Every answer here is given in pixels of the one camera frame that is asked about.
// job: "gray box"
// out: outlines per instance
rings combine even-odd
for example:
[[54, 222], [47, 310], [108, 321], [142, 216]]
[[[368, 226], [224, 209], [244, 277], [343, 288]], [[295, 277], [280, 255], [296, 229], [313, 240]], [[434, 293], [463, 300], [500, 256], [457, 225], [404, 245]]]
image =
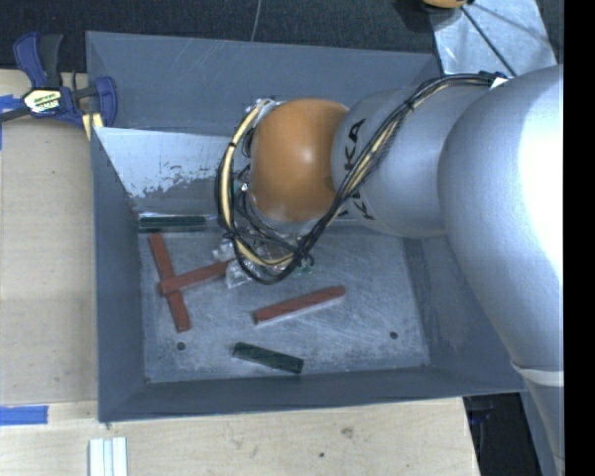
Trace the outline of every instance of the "gray box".
[[[123, 34], [87, 34], [88, 76], [111, 76], [119, 114], [92, 136], [101, 421], [342, 407], [522, 391], [446, 239], [334, 223], [307, 276], [184, 291], [176, 333], [139, 214], [206, 217], [165, 235], [177, 273], [209, 264], [222, 233], [217, 160], [257, 98], [329, 98], [348, 107], [439, 75], [432, 55]], [[255, 326], [261, 306], [342, 284], [335, 304]], [[304, 359], [303, 372], [232, 358], [236, 342]]]

